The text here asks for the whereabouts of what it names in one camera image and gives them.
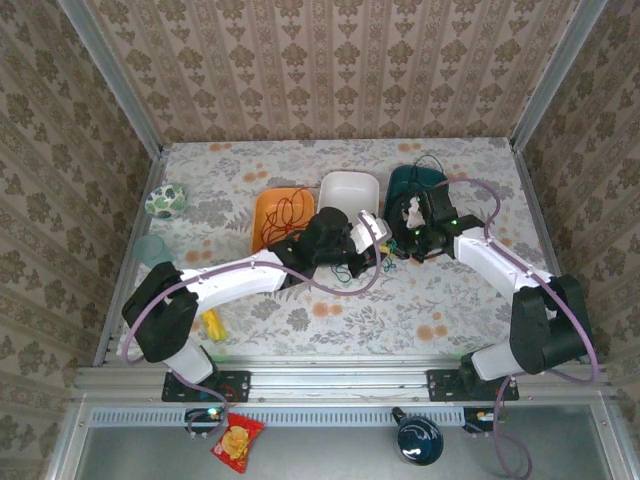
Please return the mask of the orange plastic bin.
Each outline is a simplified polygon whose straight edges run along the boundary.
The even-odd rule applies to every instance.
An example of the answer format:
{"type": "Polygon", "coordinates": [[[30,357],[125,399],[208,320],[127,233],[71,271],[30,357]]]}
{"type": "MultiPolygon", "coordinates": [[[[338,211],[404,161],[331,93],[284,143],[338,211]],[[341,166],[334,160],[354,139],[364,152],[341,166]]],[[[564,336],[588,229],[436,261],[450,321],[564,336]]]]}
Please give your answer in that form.
{"type": "Polygon", "coordinates": [[[278,187],[260,193],[255,201],[251,252],[284,240],[304,229],[315,214],[315,200],[307,187],[278,187]]]}

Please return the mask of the teal plastic bin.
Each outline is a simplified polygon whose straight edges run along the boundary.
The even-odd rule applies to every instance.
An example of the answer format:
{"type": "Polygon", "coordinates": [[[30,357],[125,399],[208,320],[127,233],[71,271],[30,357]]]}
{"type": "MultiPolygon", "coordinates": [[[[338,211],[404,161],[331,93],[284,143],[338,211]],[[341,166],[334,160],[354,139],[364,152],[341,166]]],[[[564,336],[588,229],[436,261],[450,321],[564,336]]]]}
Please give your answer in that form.
{"type": "Polygon", "coordinates": [[[428,167],[402,165],[392,171],[384,203],[383,218],[394,237],[402,236],[407,231],[406,221],[401,214],[401,204],[406,196],[414,196],[446,179],[444,173],[428,167]]]}

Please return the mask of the white plastic bin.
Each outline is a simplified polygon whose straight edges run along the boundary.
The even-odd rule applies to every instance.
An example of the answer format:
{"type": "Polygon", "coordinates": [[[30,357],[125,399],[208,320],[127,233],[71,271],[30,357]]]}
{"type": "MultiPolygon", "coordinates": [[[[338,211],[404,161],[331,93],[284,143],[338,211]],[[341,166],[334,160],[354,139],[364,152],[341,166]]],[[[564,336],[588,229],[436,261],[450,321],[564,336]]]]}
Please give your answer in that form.
{"type": "Polygon", "coordinates": [[[334,207],[342,211],[349,222],[358,221],[358,213],[379,214],[380,185],[371,174],[352,171],[328,173],[320,183],[317,211],[334,207]]]}

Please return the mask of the floral tablecloth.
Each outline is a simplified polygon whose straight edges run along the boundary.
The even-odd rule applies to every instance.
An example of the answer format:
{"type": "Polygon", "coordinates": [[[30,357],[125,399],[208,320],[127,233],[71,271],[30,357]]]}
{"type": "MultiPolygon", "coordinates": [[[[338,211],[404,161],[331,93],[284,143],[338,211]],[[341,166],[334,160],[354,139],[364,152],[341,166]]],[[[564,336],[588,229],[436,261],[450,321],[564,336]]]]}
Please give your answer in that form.
{"type": "MultiPolygon", "coordinates": [[[[493,235],[538,267],[546,260],[520,172],[504,138],[184,143],[173,146],[164,182],[182,184],[186,212],[152,221],[180,268],[202,268],[250,253],[252,217],[260,193],[303,186],[317,194],[334,171],[373,175],[381,186],[401,165],[443,171],[453,179],[460,214],[496,215],[493,235]]],[[[211,340],[201,323],[192,338],[215,359],[461,356],[508,336],[511,309],[479,274],[439,256],[395,261],[374,277],[355,280],[317,270],[320,289],[301,284],[222,305],[227,331],[211,340]]]]}

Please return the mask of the yellow toy corn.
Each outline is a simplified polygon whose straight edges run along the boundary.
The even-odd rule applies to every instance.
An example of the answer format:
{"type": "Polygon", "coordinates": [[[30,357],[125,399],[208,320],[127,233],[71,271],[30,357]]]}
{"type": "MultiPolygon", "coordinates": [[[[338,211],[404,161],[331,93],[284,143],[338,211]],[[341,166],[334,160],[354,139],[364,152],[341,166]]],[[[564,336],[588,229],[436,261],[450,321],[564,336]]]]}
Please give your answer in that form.
{"type": "Polygon", "coordinates": [[[205,332],[211,340],[221,342],[227,339],[226,329],[214,309],[203,312],[201,314],[201,320],[205,332]]]}

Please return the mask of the green patterned ball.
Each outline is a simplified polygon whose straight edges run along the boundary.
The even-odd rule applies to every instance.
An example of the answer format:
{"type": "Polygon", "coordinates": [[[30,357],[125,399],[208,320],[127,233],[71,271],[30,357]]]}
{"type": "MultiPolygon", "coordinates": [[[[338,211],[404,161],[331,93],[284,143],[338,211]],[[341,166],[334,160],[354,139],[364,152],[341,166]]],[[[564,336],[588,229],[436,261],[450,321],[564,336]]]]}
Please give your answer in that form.
{"type": "Polygon", "coordinates": [[[146,197],[145,212],[154,219],[170,220],[181,216],[187,208],[186,188],[177,183],[156,187],[146,197]]]}

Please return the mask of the translucent green cup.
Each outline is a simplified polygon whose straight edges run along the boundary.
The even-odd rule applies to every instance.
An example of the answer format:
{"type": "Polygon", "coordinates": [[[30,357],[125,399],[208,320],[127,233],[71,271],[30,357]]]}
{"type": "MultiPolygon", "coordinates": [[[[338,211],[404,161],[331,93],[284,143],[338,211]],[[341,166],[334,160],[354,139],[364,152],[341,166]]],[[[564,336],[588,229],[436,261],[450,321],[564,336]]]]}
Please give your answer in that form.
{"type": "Polygon", "coordinates": [[[153,269],[159,264],[172,262],[173,256],[164,240],[159,235],[144,235],[133,246],[133,255],[136,260],[153,269]]]}

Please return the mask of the dark blue kettle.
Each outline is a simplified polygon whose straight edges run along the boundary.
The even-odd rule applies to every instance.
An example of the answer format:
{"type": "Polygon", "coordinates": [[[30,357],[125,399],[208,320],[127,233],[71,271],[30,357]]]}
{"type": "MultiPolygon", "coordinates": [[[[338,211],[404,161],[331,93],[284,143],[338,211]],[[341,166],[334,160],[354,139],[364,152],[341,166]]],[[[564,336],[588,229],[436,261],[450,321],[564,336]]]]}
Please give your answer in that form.
{"type": "Polygon", "coordinates": [[[444,437],[438,425],[424,416],[409,416],[400,407],[391,415],[397,424],[396,442],[402,457],[411,464],[434,464],[444,450],[444,437]]]}

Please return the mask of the red snack packet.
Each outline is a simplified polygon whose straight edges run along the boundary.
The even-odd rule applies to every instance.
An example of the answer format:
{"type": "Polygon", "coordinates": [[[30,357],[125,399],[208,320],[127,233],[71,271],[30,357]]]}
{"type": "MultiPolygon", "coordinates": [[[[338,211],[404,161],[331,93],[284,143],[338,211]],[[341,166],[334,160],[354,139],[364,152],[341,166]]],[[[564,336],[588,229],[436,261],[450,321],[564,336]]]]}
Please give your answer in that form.
{"type": "Polygon", "coordinates": [[[237,473],[244,474],[251,445],[264,428],[258,420],[230,413],[228,426],[211,453],[237,473]]]}

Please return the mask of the aluminium frame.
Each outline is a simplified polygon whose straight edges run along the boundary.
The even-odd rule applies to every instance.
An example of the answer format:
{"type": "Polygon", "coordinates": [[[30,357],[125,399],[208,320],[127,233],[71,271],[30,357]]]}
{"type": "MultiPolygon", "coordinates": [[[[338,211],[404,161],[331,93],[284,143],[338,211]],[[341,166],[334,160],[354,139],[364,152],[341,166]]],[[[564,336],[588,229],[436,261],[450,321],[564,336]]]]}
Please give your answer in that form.
{"type": "MultiPolygon", "coordinates": [[[[136,135],[151,155],[151,169],[145,184],[151,188],[164,172],[169,151],[161,145],[150,117],[126,80],[122,67],[118,66],[96,16],[89,9],[88,0],[59,1],[136,135]]],[[[93,426],[94,411],[165,413],[173,407],[160,400],[160,383],[164,378],[162,366],[142,363],[128,367],[110,358],[115,346],[112,338],[120,330],[117,323],[120,308],[133,284],[133,273],[137,267],[133,256],[134,243],[147,232],[149,224],[143,213],[137,213],[93,365],[81,369],[76,380],[63,438],[58,442],[54,464],[47,474],[51,479],[78,476],[81,457],[89,451],[87,431],[93,426]]],[[[310,420],[301,415],[308,410],[352,417],[357,428],[369,423],[364,419],[364,413],[383,411],[392,406],[451,412],[455,404],[429,402],[426,387],[420,381],[427,369],[450,367],[453,363],[452,357],[431,355],[418,360],[407,357],[333,357],[328,360],[313,357],[293,360],[232,357],[222,364],[253,373],[254,395],[249,403],[240,407],[242,410],[280,414],[287,427],[309,429],[312,426],[310,420]]],[[[521,390],[529,397],[518,401],[518,407],[589,406],[593,422],[589,431],[601,450],[595,457],[597,464],[607,470],[611,480],[640,480],[640,459],[633,451],[622,411],[615,404],[606,379],[593,386],[579,386],[545,374],[522,380],[521,390]]]]}

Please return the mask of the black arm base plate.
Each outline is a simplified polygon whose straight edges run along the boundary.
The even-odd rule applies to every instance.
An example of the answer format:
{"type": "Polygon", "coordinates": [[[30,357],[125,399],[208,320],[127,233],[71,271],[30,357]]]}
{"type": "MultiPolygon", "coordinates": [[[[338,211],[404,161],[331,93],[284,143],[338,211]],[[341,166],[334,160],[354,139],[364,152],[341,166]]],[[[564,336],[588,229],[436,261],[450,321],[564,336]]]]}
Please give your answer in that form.
{"type": "MultiPolygon", "coordinates": [[[[249,371],[220,371],[201,383],[202,387],[216,391],[230,403],[246,403],[251,389],[249,371]]],[[[215,402],[216,398],[208,393],[185,386],[167,373],[161,393],[163,402],[202,403],[215,402]]]]}
{"type": "Polygon", "coordinates": [[[495,401],[506,377],[486,381],[471,371],[435,369],[426,372],[432,402],[495,401]]]}

